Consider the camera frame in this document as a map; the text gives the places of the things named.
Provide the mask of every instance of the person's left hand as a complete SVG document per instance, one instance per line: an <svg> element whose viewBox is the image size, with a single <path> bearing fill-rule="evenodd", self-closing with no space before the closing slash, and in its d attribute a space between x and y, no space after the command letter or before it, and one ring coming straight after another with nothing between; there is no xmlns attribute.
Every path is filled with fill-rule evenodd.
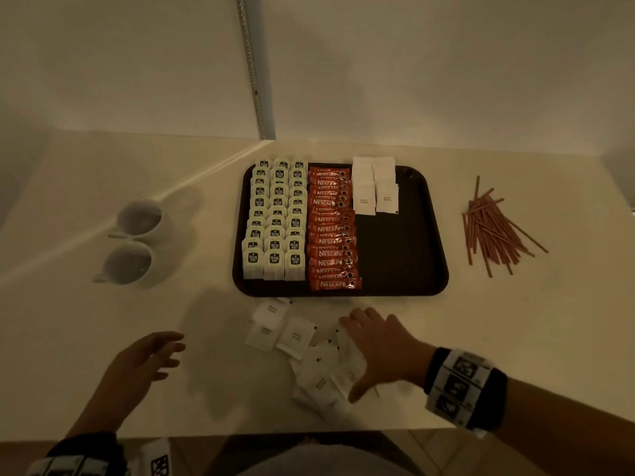
<svg viewBox="0 0 635 476"><path fill-rule="evenodd" d="M152 382L168 377L168 373L160 369L176 368L180 364L171 356L186 349L185 344L178 342L183 337L175 332L153 333L119 352L67 437L98 431L117 432L146 397Z"/></svg>

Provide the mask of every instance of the tray rim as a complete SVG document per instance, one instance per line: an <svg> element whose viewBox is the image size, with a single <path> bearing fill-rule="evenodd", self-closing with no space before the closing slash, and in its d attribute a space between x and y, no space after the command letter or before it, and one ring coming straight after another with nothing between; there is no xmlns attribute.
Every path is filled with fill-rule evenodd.
<svg viewBox="0 0 635 476"><path fill-rule="evenodd" d="M341 164L341 163L328 163L328 162L309 162L309 167L314 166L314 167L353 167L352 164ZM433 291L431 291L430 293L416 293L416 294L369 294L362 290L360 291L348 291L345 289L342 289L341 291L315 291L315 292L311 292L308 294L276 294L273 293L271 295L266 295L266 296L261 296L261 295L254 295L253 293L250 293L250 291L246 288L245 284L244 284L244 279L242 278L242 238L241 238L241 226L247 223L247 219L244 218L244 214L242 214L242 203L243 203L243 196L244 196L244 191L243 191L243 187L246 183L249 183L249 180L251 179L251 172L252 170L256 167L256 164L252 164L250 165L249 168L247 168L247 170L245 171L244 175L242 176L242 185L241 185L241 197L240 197L240 201L239 201L239 205L238 205L238 221L237 221L237 226L236 226L236 232L235 232L235 241L234 241L234 257L232 260L232 279L234 280L234 286L241 291L243 294L245 294L246 296L250 296L253 298L265 298L265 297L290 297L290 298L296 298L296 297L429 297L429 296L435 296L440 294L441 292L443 292L445 290L445 288L448 286L449 283L449 269L448 269L448 262L445 258L445 251L443 250L443 243L441 242L441 234L439 232L439 226L437 224L437 220L436 220L436 215L434 214L434 207L433 207L433 203L432 203L432 197L430 196L430 190L428 187L428 183L427 180L425 179L424 175L419 172L417 169L410 167L410 166L396 166L395 168L402 168L402 169L407 169L409 171L411 171L415 177L417 177L419 179L420 183L423 183L423 187L425 189L425 202L428 204L429 207L426 207L427 209L429 209L430 213L433 216L433 229L434 229L434 235L436 237L436 241L438 242L438 249L439 249L439 256L441 258L441 262L442 262L442 270L443 273L440 274L440 279L439 279L439 285L438 287L433 288ZM238 259L240 260L240 263L236 263L236 257L238 257ZM287 284L305 284L306 281L301 281L301 282L287 282Z"/></svg>

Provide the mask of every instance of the hand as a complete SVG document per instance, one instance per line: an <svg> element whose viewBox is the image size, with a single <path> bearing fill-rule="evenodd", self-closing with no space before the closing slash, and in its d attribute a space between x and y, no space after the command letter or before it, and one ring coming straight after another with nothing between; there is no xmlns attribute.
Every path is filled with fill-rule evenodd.
<svg viewBox="0 0 635 476"><path fill-rule="evenodd" d="M153 333L118 353L67 437L98 431L117 432L146 397L152 382L168 377L168 373L160 369L176 368L180 364L171 356L186 349L185 344L177 342L181 339L181 333Z"/></svg>
<svg viewBox="0 0 635 476"><path fill-rule="evenodd" d="M436 348L415 339L393 314L384 320L372 307L353 309L340 324L366 358L366 373L351 389L350 402L357 402L376 384L404 379L423 386Z"/></svg>

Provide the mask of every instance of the dark pants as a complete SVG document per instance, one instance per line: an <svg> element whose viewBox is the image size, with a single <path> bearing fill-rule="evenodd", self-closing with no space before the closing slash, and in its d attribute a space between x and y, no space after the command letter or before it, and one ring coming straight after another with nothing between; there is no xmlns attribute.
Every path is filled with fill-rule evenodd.
<svg viewBox="0 0 635 476"><path fill-rule="evenodd" d="M412 459L406 456L401 449L379 431L232 436L227 439L218 456L212 461L206 471L206 476L235 476L255 464L294 448L306 440L307 437L324 445L341 444L373 453L401 466L416 476L423 476L423 473L412 462Z"/></svg>

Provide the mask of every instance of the table surface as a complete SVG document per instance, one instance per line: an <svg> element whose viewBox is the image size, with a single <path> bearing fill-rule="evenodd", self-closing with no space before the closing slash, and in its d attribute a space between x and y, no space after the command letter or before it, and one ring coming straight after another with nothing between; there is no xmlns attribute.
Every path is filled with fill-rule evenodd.
<svg viewBox="0 0 635 476"><path fill-rule="evenodd" d="M0 253L19 253L3 256L11 264L0 273L0 440L62 437L117 351L171 329L186 334L182 365L120 436L328 430L291 401L286 355L243 344L258 301L231 277L239 189L256 158L276 153L320 162L393 155L414 167L448 262L448 287L434 297L298 299L292 311L319 326L316 340L353 307L372 305L432 344L472 350L509 376L635 421L635 221L599 159L62 132L0 230ZM523 256L513 276L495 266L493 279L480 257L468 265L460 214L477 175L550 254ZM159 251L170 262L165 280L151 289L91 284L119 243L105 236L118 207L144 194L161 197L180 229ZM424 406L421 389L395 384L386 397L364 397L340 429L447 426Z"/></svg>

